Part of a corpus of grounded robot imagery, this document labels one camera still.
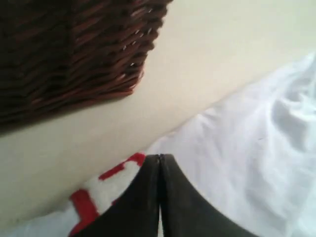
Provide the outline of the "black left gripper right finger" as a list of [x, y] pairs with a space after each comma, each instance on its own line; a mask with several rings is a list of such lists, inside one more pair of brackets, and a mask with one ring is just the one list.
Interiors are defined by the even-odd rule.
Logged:
[[213, 207], [190, 183], [174, 156], [159, 156], [159, 204], [165, 237], [253, 237]]

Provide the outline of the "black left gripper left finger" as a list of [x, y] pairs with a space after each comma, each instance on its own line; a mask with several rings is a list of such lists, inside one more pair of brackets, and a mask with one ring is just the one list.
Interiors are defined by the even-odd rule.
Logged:
[[158, 156], [146, 156], [140, 171], [114, 205], [76, 236], [157, 237], [159, 170]]

